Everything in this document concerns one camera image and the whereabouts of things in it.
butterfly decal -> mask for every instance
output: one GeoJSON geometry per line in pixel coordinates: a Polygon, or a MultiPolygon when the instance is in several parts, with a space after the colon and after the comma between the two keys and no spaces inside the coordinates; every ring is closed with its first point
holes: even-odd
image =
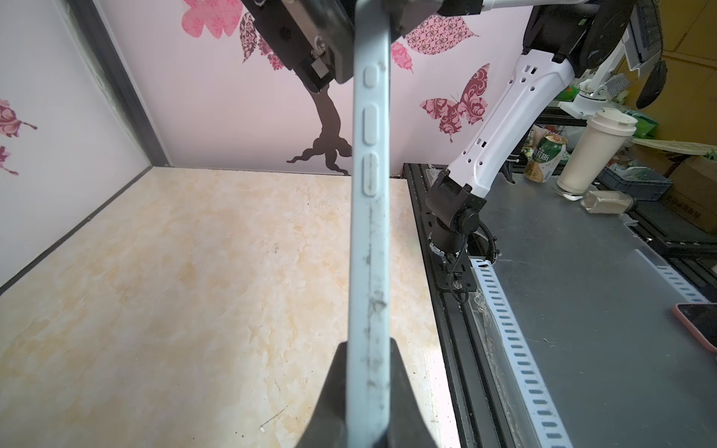
{"type": "Polygon", "coordinates": [[[438,128],[449,135],[451,143],[453,134],[460,132],[461,118],[474,125],[483,119],[488,104],[481,97],[488,86],[488,68],[490,64],[483,65],[470,78],[458,102],[445,98],[432,98],[421,103],[421,107],[428,112],[434,120],[440,120],[438,128]]]}
{"type": "Polygon", "coordinates": [[[181,26],[192,37],[199,37],[206,26],[217,39],[222,31],[231,36],[242,18],[244,5],[240,0],[184,0],[189,10],[181,18],[181,26]]]}
{"type": "Polygon", "coordinates": [[[7,171],[8,173],[12,174],[13,176],[18,176],[19,173],[17,171],[13,171],[11,169],[5,168],[4,164],[7,158],[10,156],[10,153],[5,151],[4,146],[0,146],[0,169],[7,171]]]}
{"type": "Polygon", "coordinates": [[[10,103],[0,98],[0,134],[7,137],[19,137],[20,125],[37,129],[37,126],[18,120],[15,111],[10,108],[10,103]]]}

black metal frame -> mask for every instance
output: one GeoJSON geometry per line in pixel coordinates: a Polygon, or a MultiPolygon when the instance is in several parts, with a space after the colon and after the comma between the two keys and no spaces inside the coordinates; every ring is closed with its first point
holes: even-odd
{"type": "MultiPolygon", "coordinates": [[[[440,287],[445,279],[428,247],[430,229],[424,220],[431,214],[425,204],[430,187],[424,174],[427,169],[428,165],[407,163],[404,165],[404,177],[411,194],[461,447],[514,448],[515,442],[490,372],[488,357],[480,342],[470,303],[461,305],[450,291],[440,287]]],[[[469,244],[469,251],[477,247],[476,244],[469,244]]]]}
{"type": "Polygon", "coordinates": [[[65,0],[70,7],[79,32],[85,38],[92,53],[100,64],[113,94],[122,107],[142,151],[152,166],[169,166],[169,160],[162,150],[154,128],[137,96],[122,59],[112,43],[100,13],[92,0],[65,0]]]}
{"type": "Polygon", "coordinates": [[[556,126],[587,126],[587,120],[574,118],[561,108],[548,107],[541,112],[536,118],[537,125],[556,125],[556,126]]]}
{"type": "Polygon", "coordinates": [[[647,245],[663,257],[677,259],[681,257],[717,257],[717,244],[709,242],[675,241],[653,226],[637,209],[628,213],[637,220],[633,227],[635,233],[647,242],[647,245]]]}

beige countertop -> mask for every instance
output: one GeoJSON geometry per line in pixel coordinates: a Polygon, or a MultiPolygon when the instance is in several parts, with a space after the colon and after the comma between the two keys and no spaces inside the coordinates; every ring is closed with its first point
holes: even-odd
{"type": "MultiPolygon", "coordinates": [[[[153,168],[0,296],[0,445],[293,447],[346,339],[350,191],[153,168]]],[[[391,261],[391,335],[438,446],[458,448],[399,179],[391,261]]]]}

pink wall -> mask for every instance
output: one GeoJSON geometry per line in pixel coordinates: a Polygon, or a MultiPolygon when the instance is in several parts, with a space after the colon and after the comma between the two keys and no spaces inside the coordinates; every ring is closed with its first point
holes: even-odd
{"type": "MultiPolygon", "coordinates": [[[[312,97],[293,72],[274,70],[258,45],[245,53],[250,39],[244,27],[242,46],[239,22],[246,10],[240,3],[95,3],[172,164],[332,172],[323,155],[287,163],[313,147],[322,131],[321,121],[312,97]]],[[[512,8],[466,17],[465,24],[475,36],[462,41],[456,39],[456,28],[446,27],[438,27],[438,37],[448,37],[448,43],[435,37],[420,39],[418,33],[413,41],[420,42],[399,40],[407,51],[398,61],[404,68],[397,63],[391,66],[391,172],[400,172],[404,162],[449,163],[475,139],[483,121],[471,125],[467,115],[459,117],[462,128],[450,136],[440,131],[440,119],[432,119],[421,104],[432,98],[459,103],[471,77],[490,64],[488,85],[480,95],[487,116],[503,93],[522,49],[529,15],[530,8],[512,8]]],[[[332,83],[329,88],[328,96],[341,117],[341,131],[333,140],[351,142],[352,94],[352,82],[332,83]]],[[[336,163],[351,170],[350,158],[338,156],[336,163]]]]}

beverage can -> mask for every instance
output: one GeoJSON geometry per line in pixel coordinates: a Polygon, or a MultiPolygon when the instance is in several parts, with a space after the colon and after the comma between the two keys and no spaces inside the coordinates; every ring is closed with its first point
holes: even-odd
{"type": "Polygon", "coordinates": [[[533,156],[523,172],[533,182],[547,182],[565,154],[568,139],[562,135],[548,134],[540,140],[533,156]]]}

